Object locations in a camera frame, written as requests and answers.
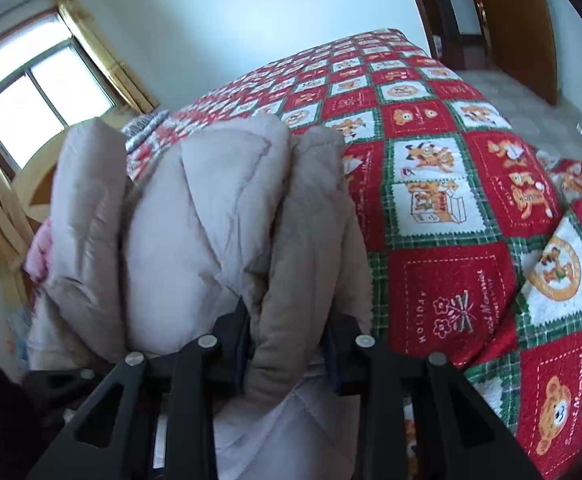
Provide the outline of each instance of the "wooden door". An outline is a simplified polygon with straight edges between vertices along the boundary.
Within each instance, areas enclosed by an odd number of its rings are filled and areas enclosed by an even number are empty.
[[[546,0],[476,0],[476,7],[493,63],[555,105],[556,46]]]

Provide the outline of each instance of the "curtain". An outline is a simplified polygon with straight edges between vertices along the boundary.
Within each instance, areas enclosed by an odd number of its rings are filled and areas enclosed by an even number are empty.
[[[12,335],[10,349],[21,367],[26,367],[24,342],[30,325],[30,305],[21,267],[32,238],[33,230],[20,201],[0,169],[0,284]]]
[[[141,114],[153,111],[159,103],[129,66],[114,54],[93,16],[78,0],[55,0],[55,3],[71,33],[129,106]]]

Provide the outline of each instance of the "beige jacket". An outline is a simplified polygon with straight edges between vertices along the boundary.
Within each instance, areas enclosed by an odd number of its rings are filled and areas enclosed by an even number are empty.
[[[255,349],[245,396],[215,419],[221,477],[350,477],[356,400],[329,393],[316,358],[332,304],[370,329],[343,148],[328,128],[291,136],[274,116],[215,123],[167,150],[128,192],[124,137],[100,121],[74,127],[53,183],[50,301],[34,320],[32,366],[175,352],[242,296]],[[295,447],[273,442],[292,426]],[[323,452],[309,452],[301,476],[269,460],[253,469],[271,446],[267,454],[290,457],[309,444]]]

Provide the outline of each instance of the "bedspread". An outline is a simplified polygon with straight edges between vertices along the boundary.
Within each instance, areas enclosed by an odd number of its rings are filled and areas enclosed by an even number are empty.
[[[213,121],[263,113],[345,138],[373,335],[444,352],[557,477],[582,447],[582,164],[536,156],[478,91],[385,29],[210,92],[165,120],[128,172]]]

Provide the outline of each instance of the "window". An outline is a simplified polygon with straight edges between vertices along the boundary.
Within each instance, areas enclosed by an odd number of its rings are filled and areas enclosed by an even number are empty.
[[[21,169],[67,126],[101,116],[116,101],[58,14],[1,40],[0,155],[7,173]]]

